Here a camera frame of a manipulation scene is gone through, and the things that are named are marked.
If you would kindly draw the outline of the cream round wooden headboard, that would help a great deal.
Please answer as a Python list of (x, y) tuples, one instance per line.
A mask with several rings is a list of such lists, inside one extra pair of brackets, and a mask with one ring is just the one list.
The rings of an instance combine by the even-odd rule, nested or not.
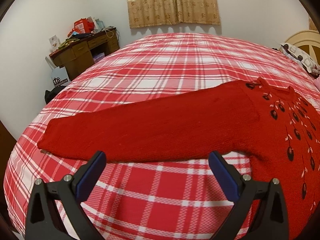
[(289, 37), (286, 42), (305, 51), (319, 64), (320, 34), (318, 31), (300, 31)]

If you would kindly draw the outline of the red gift box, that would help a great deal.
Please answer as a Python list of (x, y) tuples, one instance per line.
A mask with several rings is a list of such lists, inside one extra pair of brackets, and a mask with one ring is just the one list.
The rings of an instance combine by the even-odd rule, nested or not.
[(74, 22), (74, 31), (80, 34), (91, 33), (94, 30), (94, 23), (86, 18)]

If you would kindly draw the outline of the red white plaid bed sheet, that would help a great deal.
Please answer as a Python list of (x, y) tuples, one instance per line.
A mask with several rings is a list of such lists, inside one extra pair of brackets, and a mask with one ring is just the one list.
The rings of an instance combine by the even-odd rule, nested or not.
[[(37, 148), (53, 118), (259, 77), (292, 87), (319, 108), (310, 76), (282, 53), (208, 34), (150, 35), (105, 57), (68, 85), (29, 124), (5, 171), (4, 194), (16, 230), (25, 233), (37, 178), (60, 180), (79, 160)], [(105, 239), (209, 239), (232, 208), (208, 161), (108, 164), (82, 208)]]

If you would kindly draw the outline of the brown wooden desk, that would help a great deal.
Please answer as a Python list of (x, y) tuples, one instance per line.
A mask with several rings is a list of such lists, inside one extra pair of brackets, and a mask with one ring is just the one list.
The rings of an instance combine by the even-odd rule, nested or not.
[(49, 57), (57, 67), (65, 67), (68, 77), (74, 80), (95, 64), (94, 57), (103, 57), (119, 50), (118, 31), (108, 27), (98, 33), (74, 41), (64, 48), (52, 52)]

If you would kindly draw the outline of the white small carton box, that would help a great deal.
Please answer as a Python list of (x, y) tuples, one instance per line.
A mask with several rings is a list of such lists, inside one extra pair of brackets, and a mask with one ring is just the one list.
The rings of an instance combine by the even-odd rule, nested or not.
[(54, 35), (49, 39), (50, 45), (51, 45), (51, 49), (52, 51), (55, 51), (59, 48), (59, 46), (61, 45), (60, 39)]

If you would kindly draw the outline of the beige patterned window curtain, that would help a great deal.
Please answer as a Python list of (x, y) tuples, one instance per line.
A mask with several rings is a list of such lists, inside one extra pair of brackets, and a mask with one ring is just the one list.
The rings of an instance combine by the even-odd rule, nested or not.
[(180, 23), (220, 25), (217, 0), (127, 0), (131, 29)]

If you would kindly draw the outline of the red knitted embroidered sweater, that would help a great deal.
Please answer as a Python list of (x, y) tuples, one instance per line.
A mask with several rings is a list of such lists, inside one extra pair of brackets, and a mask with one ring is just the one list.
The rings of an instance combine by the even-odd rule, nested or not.
[(52, 119), (37, 146), (79, 160), (103, 151), (121, 163), (244, 153), (255, 179), (280, 180), (291, 239), (319, 203), (319, 113), (262, 78)]

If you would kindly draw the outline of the black bag on floor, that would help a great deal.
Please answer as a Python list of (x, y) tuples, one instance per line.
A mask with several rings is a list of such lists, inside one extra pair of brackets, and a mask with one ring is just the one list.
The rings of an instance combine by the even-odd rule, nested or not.
[(46, 104), (50, 103), (64, 89), (65, 86), (58, 86), (52, 90), (46, 90), (44, 95), (44, 100)]

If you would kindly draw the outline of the black white patterned pillow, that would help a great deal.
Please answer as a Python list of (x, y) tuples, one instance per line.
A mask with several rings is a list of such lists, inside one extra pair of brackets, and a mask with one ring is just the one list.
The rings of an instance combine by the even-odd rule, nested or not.
[(281, 43), (280, 51), (298, 63), (311, 77), (319, 77), (319, 64), (305, 51), (290, 43)]

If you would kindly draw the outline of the white paper shopping bag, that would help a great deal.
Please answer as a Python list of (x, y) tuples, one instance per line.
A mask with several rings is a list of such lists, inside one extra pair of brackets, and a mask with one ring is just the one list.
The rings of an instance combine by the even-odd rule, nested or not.
[(51, 79), (54, 87), (67, 86), (71, 83), (65, 67), (57, 67), (49, 57), (45, 57), (45, 60), (52, 70)]

